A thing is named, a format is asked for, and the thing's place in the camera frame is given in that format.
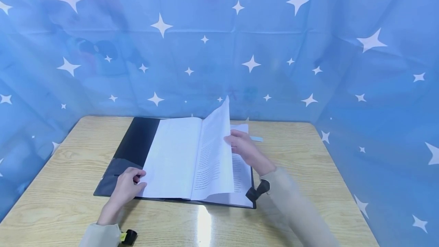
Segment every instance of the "white paper page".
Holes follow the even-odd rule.
[[[231,129],[248,133],[248,124],[230,125]],[[253,203],[245,196],[252,187],[252,169],[238,154],[232,154],[234,192],[219,193],[208,196],[203,201],[243,207],[253,207]]]
[[[139,197],[191,198],[202,120],[160,120],[143,169],[146,182]]]
[[[224,141],[229,134],[229,97],[226,97],[223,104],[203,120],[191,200],[234,191],[232,151]]]

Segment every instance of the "sleeve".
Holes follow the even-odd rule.
[[[263,175],[261,180],[270,183],[267,195],[277,209],[287,218],[289,227],[304,247],[337,247],[338,242],[317,209],[282,168]]]
[[[117,247],[120,236],[118,224],[101,226],[93,223],[87,227],[80,247]]]

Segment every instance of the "fabric wall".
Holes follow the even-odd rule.
[[[0,219],[85,115],[311,122],[380,246],[439,245],[439,0],[0,0]]]

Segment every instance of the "wooden table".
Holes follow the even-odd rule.
[[[78,246],[105,197],[93,192],[132,118],[84,117],[0,223],[2,246]],[[341,246],[378,246],[314,127],[308,123],[249,122],[251,135],[285,167],[315,203]],[[255,184],[259,184],[257,174]],[[121,229],[135,246],[301,246],[263,195],[258,209],[134,200]]]

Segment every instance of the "right hand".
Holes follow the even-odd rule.
[[[274,164],[259,151],[246,132],[231,130],[230,133],[224,140],[232,146],[232,152],[239,154],[260,176],[275,171]]]

